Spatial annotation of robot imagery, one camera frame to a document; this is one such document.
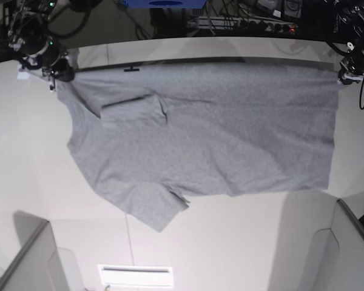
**t-shirt sleeve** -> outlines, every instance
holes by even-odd
[[[96,193],[131,214],[157,232],[161,232],[179,212],[188,208],[185,200],[154,182],[121,183],[105,181]]]

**blue box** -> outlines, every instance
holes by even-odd
[[[197,8],[201,9],[206,0],[126,0],[130,8]]]

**gray t-shirt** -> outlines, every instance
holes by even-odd
[[[81,72],[58,84],[94,191],[157,231],[184,195],[327,188],[336,74],[242,62]]]

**small tag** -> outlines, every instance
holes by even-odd
[[[275,17],[281,17],[281,12],[279,10],[274,10],[273,14]]]

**power strip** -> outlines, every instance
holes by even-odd
[[[247,18],[225,18],[206,16],[192,17],[187,21],[187,28],[192,29],[209,29],[209,26],[214,30],[230,30],[233,28],[249,29],[257,32],[274,32],[294,35],[297,32],[298,26],[291,22],[283,22],[269,19],[261,19],[255,17]]]

